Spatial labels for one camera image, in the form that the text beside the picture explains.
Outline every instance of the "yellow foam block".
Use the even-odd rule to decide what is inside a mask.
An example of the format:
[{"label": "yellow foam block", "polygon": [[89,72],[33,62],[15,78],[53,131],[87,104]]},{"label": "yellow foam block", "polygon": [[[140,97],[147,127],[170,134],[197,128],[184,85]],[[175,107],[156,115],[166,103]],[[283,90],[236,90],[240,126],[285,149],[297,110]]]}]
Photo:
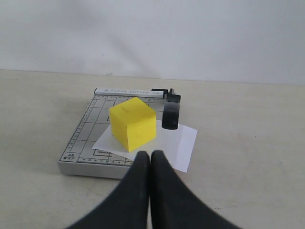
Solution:
[{"label": "yellow foam block", "polygon": [[139,98],[109,108],[111,131],[128,152],[157,136],[156,112]]}]

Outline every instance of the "beige tabletop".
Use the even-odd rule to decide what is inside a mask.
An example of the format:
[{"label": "beige tabletop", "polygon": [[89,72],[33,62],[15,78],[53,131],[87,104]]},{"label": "beige tabletop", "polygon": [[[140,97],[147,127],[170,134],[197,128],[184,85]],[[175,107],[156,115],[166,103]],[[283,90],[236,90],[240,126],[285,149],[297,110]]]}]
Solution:
[{"label": "beige tabletop", "polygon": [[245,229],[305,228],[304,86],[18,71],[0,71],[0,228],[64,228],[116,187],[57,166],[97,87],[174,88],[198,130],[189,189]]}]

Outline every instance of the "white paper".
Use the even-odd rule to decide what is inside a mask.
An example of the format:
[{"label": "white paper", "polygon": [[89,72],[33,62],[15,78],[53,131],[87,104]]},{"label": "white paper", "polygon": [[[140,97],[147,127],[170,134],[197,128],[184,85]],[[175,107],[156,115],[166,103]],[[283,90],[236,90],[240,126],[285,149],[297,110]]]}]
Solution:
[{"label": "white paper", "polygon": [[162,122],[157,120],[157,137],[154,140],[131,152],[112,135],[111,126],[105,130],[92,149],[108,151],[130,160],[134,160],[139,151],[146,151],[151,155],[154,150],[162,150],[173,168],[187,172],[197,130],[180,124],[177,130],[166,130],[161,124]]}]

